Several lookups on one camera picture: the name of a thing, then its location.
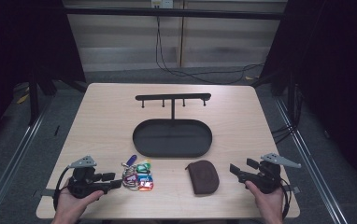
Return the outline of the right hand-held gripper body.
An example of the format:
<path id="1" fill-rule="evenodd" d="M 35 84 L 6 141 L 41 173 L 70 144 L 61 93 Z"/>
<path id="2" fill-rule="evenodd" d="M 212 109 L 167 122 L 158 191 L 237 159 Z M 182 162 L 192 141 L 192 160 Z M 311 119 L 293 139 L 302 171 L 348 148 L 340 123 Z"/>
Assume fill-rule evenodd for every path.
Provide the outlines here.
<path id="1" fill-rule="evenodd" d="M 244 178 L 238 178 L 240 183 L 252 182 L 262 193 L 269 194 L 281 186 L 281 167 L 301 168 L 300 163 L 290 161 L 278 154 L 269 153 L 261 157 L 260 167 L 257 174 L 242 171 Z"/>

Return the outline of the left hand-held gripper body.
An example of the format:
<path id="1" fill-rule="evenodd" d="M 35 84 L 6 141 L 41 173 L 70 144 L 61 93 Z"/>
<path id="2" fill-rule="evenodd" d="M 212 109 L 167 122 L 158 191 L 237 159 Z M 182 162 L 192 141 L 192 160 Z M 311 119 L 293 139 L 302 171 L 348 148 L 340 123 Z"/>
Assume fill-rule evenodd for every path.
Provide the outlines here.
<path id="1" fill-rule="evenodd" d="M 95 172 L 96 165 L 91 156 L 85 156 L 68 165 L 73 173 L 67 188 L 74 197 L 83 199 L 98 190 L 107 194 L 112 189 L 111 184 L 103 179 L 103 175 Z"/>

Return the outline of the bunch of keys colourful tags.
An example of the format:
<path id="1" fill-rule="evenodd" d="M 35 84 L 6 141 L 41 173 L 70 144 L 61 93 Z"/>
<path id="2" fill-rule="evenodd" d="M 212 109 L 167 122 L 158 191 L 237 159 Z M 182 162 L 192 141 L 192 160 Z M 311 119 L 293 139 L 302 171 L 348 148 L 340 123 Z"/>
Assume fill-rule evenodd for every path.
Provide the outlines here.
<path id="1" fill-rule="evenodd" d="M 137 162 L 137 155 L 132 155 L 127 162 L 123 162 L 121 175 L 122 184 L 133 191 L 151 191 L 154 183 L 150 160 Z"/>

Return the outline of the brown zip pouch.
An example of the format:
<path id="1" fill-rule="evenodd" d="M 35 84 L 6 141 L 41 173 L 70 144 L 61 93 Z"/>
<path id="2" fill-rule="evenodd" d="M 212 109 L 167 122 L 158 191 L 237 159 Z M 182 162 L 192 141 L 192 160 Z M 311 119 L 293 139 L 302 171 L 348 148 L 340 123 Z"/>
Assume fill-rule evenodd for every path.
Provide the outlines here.
<path id="1" fill-rule="evenodd" d="M 220 184 L 220 179 L 215 166 L 206 160 L 192 162 L 187 165 L 193 192 L 195 195 L 214 193 Z"/>

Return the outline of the black key rack with tray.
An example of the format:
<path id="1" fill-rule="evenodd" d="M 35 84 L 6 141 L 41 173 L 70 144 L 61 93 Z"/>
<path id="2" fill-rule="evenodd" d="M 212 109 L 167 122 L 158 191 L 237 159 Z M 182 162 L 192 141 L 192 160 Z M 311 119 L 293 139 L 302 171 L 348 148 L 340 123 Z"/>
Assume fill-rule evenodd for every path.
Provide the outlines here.
<path id="1" fill-rule="evenodd" d="M 139 123 L 133 132 L 136 150 L 152 158 L 198 158 L 205 155 L 212 144 L 213 134 L 210 128 L 197 119 L 177 119 L 176 101 L 198 99 L 206 104 L 210 93 L 178 93 L 137 95 L 136 100 L 145 107 L 146 101 L 171 101 L 170 119 L 147 119 Z"/>

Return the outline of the person's left hand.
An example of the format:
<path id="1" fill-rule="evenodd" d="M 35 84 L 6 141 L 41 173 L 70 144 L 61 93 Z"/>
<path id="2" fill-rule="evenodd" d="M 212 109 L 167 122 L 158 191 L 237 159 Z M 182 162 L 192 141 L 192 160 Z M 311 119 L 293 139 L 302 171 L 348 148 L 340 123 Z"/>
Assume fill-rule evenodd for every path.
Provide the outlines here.
<path id="1" fill-rule="evenodd" d="M 64 187 L 60 192 L 57 209 L 53 219 L 80 219 L 87 206 L 96 202 L 103 195 L 104 192 L 98 190 L 83 199 L 78 199 L 70 193 L 67 187 Z"/>

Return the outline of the person's right hand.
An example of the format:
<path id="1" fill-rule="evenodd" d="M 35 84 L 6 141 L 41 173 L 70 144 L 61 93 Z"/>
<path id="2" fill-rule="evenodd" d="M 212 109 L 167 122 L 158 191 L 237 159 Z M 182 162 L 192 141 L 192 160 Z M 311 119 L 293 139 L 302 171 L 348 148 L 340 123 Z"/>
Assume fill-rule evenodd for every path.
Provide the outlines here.
<path id="1" fill-rule="evenodd" d="M 245 185 L 253 194 L 255 203 L 263 219 L 280 219 L 283 221 L 283 192 L 281 189 L 264 194 L 250 181 L 246 181 Z"/>

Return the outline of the black metal stand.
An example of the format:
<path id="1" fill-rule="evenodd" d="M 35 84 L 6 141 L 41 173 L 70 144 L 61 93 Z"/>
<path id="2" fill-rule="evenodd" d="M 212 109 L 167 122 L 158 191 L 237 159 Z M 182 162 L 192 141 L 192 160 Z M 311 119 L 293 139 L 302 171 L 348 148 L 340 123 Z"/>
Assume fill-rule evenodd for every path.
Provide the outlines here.
<path id="1" fill-rule="evenodd" d="M 39 115 L 39 105 L 38 105 L 38 88 L 36 82 L 36 76 L 31 73 L 29 76 L 29 96 L 30 96 L 30 109 L 31 116 L 29 125 L 33 125 Z"/>

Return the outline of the yellow floor tape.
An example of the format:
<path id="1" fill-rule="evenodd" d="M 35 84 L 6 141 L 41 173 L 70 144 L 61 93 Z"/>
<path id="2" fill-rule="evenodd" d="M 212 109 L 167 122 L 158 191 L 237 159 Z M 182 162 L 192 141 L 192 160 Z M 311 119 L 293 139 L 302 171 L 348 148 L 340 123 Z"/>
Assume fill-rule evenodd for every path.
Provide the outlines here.
<path id="1" fill-rule="evenodd" d="M 27 98 L 29 97 L 29 95 L 30 95 L 29 93 L 26 93 L 26 94 L 22 95 L 19 98 L 19 100 L 16 102 L 16 104 L 20 105 L 20 104 L 24 103 L 27 100 Z"/>

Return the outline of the black curtain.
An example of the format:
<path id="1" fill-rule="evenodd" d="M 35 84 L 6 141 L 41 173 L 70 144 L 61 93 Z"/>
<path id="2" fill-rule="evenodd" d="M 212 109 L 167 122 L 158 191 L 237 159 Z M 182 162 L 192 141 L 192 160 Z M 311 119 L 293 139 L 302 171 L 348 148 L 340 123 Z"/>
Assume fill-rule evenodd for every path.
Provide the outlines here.
<path id="1" fill-rule="evenodd" d="M 63 0 L 0 0 L 0 122 L 20 83 L 35 82 L 53 95 L 55 80 L 86 80 L 63 6 Z"/>
<path id="2" fill-rule="evenodd" d="M 357 171 L 357 0 L 287 0 L 261 78 L 298 84 Z"/>

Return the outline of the metal floor rail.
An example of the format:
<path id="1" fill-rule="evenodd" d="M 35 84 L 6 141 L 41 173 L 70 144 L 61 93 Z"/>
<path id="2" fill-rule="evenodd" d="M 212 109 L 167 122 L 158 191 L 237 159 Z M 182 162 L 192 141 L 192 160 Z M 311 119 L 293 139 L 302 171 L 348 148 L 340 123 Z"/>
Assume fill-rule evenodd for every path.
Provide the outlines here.
<path id="1" fill-rule="evenodd" d="M 21 139 L 15 153 L 13 154 L 13 157 L 7 164 L 5 171 L 2 173 L 2 176 L 0 177 L 0 204 L 6 196 L 13 178 L 19 169 L 19 166 L 21 165 L 22 160 L 24 159 L 29 147 L 31 146 L 33 139 L 35 138 L 43 122 L 45 114 L 50 107 L 51 102 L 52 99 L 49 98 L 49 100 L 42 107 L 34 122 L 26 129 L 23 138 Z"/>
<path id="2" fill-rule="evenodd" d="M 329 186 L 327 185 L 321 171 L 313 159 L 308 146 L 302 136 L 302 134 L 293 127 L 293 123 L 289 119 L 288 107 L 284 104 L 284 101 L 278 97 L 275 99 L 280 115 L 282 116 L 285 125 L 291 130 L 292 139 L 302 157 L 304 164 L 312 178 L 312 181 L 319 192 L 321 199 L 335 224 L 349 224 L 344 216 L 344 213 Z"/>

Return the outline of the black horizontal frame bar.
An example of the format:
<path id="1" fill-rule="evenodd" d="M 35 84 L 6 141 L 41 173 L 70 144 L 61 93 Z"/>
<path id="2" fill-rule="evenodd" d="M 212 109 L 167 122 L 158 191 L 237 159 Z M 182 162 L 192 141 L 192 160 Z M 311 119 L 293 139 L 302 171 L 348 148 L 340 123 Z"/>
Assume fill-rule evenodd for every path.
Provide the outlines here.
<path id="1" fill-rule="evenodd" d="M 120 16 L 155 16 L 155 17 L 190 17 L 190 18 L 222 18 L 280 21 L 286 18 L 284 13 L 221 11 L 200 9 L 154 9 L 154 8 L 120 8 L 120 7 L 65 7 L 66 14 L 81 15 L 120 15 Z"/>

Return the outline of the white wall outlet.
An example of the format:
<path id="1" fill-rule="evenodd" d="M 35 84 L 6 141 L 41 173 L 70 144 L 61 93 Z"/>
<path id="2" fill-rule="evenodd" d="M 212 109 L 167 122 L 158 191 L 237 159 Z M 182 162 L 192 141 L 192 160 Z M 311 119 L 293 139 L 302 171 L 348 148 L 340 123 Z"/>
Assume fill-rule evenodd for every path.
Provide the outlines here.
<path id="1" fill-rule="evenodd" d="M 152 8 L 172 9 L 174 7 L 174 0 L 150 0 Z"/>

